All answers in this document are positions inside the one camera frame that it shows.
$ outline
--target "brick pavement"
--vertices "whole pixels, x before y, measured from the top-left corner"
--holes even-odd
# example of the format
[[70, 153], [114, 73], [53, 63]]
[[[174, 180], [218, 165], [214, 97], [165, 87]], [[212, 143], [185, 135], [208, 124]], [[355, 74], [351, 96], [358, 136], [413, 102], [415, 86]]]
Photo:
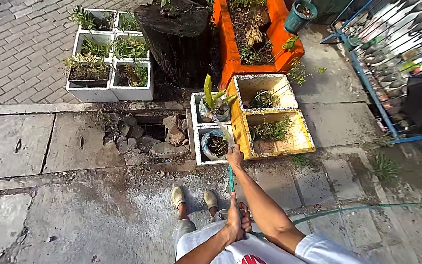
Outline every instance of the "brick pavement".
[[0, 0], [0, 104], [77, 103], [62, 60], [77, 25], [71, 6], [132, 10], [137, 0]]

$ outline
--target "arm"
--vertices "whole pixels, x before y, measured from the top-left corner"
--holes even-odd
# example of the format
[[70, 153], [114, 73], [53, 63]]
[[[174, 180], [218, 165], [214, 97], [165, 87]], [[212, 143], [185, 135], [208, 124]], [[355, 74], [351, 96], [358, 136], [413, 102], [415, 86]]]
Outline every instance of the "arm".
[[249, 209], [243, 203], [239, 203], [239, 207], [244, 209], [242, 212], [242, 222], [238, 215], [240, 212], [237, 207], [235, 193], [232, 192], [231, 206], [229, 207], [229, 210], [227, 210], [226, 225], [206, 242], [191, 250], [175, 263], [209, 264], [225, 247], [240, 240], [245, 233], [244, 230], [251, 230], [251, 225]]
[[242, 185], [256, 224], [268, 241], [294, 255], [297, 244], [305, 235], [292, 224], [283, 209], [243, 170], [243, 153], [238, 144], [233, 147], [233, 151], [229, 148], [227, 161]]

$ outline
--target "person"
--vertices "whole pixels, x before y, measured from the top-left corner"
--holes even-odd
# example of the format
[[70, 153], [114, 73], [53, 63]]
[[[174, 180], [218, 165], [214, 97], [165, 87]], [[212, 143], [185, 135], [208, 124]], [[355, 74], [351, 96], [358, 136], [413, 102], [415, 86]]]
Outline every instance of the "person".
[[[235, 192], [232, 192], [227, 212], [218, 211], [215, 195], [207, 191], [204, 200], [213, 221], [196, 230], [187, 216], [183, 191], [180, 187], [173, 189], [173, 202], [179, 211], [179, 220], [173, 230], [176, 264], [367, 263], [328, 238], [300, 232], [283, 209], [243, 170], [243, 153], [239, 145], [232, 147], [233, 151], [228, 150], [227, 161], [242, 185], [249, 207], [242, 202], [237, 204]], [[251, 233], [250, 211], [264, 239]]]

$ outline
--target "plastic bag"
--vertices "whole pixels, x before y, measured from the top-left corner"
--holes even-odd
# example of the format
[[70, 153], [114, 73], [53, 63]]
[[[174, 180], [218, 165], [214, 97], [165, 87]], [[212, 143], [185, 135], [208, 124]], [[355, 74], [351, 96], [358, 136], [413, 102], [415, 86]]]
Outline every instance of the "plastic bag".
[[[200, 100], [200, 104], [198, 105], [198, 111], [200, 112], [200, 116], [201, 116], [201, 118], [203, 119], [204, 122], [212, 123], [214, 121], [211, 120], [211, 118], [209, 118], [205, 115], [210, 110], [204, 104], [203, 100], [204, 100], [204, 96]], [[224, 114], [223, 115], [216, 115], [216, 118], [219, 120], [219, 122], [227, 122], [227, 121], [229, 121], [229, 116], [230, 116], [229, 105], [227, 105], [227, 103], [225, 103], [225, 104], [222, 105], [222, 108], [224, 110]]]
[[201, 149], [203, 150], [203, 153], [210, 160], [226, 160], [227, 159], [227, 153], [222, 155], [222, 156], [216, 156], [208, 148], [208, 141], [209, 141], [211, 136], [224, 137], [224, 133], [220, 130], [211, 130], [208, 133], [206, 133], [201, 139]]

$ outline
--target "shoe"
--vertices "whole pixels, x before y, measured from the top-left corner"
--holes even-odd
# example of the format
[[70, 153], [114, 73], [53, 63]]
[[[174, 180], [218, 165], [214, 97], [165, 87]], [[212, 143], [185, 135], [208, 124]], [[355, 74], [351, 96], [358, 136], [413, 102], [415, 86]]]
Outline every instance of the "shoe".
[[211, 207], [218, 207], [218, 200], [212, 191], [204, 192], [203, 197], [204, 202], [206, 202], [206, 205], [208, 206], [208, 210], [211, 209]]
[[172, 190], [172, 200], [173, 204], [175, 205], [175, 208], [178, 209], [179, 204], [185, 202], [185, 196], [183, 195], [183, 191], [180, 186], [175, 187]]

